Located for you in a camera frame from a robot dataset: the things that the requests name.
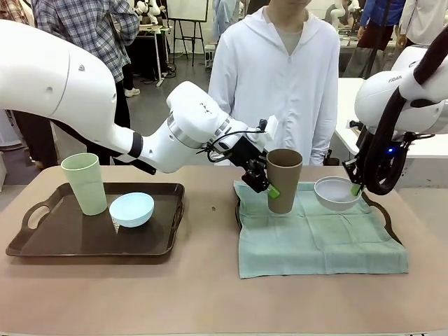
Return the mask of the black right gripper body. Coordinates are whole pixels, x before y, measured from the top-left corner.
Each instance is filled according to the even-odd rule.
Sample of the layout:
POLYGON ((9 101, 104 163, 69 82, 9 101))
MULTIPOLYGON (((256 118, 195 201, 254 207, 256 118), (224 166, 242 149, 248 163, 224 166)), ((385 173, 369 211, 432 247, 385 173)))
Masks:
POLYGON ((375 134, 371 132, 371 129, 366 126, 362 127, 358 140, 356 142, 356 145, 358 147, 358 154, 356 155, 357 165, 365 164, 365 160, 368 156, 368 152, 370 150, 374 137, 375 134))

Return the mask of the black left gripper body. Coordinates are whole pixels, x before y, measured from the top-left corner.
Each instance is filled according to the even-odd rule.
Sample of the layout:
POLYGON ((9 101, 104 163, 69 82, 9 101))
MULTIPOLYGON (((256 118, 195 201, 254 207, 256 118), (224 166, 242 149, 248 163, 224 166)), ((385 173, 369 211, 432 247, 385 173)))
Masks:
POLYGON ((246 136, 242 136, 230 150, 228 160, 236 167, 245 169, 253 165, 258 157, 266 157, 267 151, 264 148, 259 149, 246 136))

